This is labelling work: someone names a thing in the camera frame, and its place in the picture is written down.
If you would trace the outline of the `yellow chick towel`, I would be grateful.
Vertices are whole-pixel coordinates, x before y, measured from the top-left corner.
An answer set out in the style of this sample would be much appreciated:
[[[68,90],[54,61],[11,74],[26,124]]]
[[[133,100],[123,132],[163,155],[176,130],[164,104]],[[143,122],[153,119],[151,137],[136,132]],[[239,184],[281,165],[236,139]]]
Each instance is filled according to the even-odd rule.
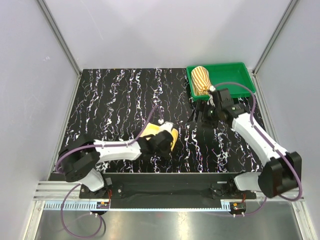
[[[156,124],[153,124],[153,123],[148,123],[145,130],[142,132],[142,134],[140,135],[140,137],[145,137],[145,136],[148,136],[148,135],[156,135],[159,133],[159,126],[160,125],[156,125]],[[173,151],[174,147],[175,147],[175,144],[177,142],[177,139],[178,139],[178,131],[173,128],[172,129],[172,132],[171,132],[171,135],[173,137],[173,140],[172,140],[172,143],[170,144],[170,150]]]

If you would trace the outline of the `orange striped towel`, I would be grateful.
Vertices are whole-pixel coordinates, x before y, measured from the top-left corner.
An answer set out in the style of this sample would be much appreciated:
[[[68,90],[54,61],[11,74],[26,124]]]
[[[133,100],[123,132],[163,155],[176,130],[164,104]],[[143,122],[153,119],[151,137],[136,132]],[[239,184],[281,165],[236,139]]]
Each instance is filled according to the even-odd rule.
[[[212,86],[209,71],[203,66],[197,66],[191,71],[191,82],[196,96],[207,95]]]

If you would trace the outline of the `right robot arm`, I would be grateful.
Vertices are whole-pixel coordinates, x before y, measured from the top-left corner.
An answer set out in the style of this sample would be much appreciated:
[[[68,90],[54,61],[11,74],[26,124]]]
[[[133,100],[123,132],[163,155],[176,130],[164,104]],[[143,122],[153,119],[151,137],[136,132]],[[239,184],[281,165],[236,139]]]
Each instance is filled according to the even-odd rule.
[[[190,121],[200,121],[213,129],[224,122],[248,143],[262,163],[261,172],[238,173],[231,178],[226,184],[226,193],[235,199],[245,191],[253,191],[270,199],[298,201],[303,194],[302,157],[272,139],[254,119],[254,110],[235,103],[227,88],[211,87],[208,95],[208,100],[196,100]]]

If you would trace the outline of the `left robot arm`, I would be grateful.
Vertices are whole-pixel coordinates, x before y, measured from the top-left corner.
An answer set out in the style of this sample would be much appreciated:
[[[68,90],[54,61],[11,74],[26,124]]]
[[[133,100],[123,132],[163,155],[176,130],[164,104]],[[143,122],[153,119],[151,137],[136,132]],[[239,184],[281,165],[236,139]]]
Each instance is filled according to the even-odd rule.
[[[96,165],[118,160],[135,161],[158,156],[168,158],[178,139],[176,129],[147,132],[129,141],[102,141],[88,136],[78,137],[60,151],[55,171],[68,183],[79,182],[97,198],[108,193],[108,186]]]

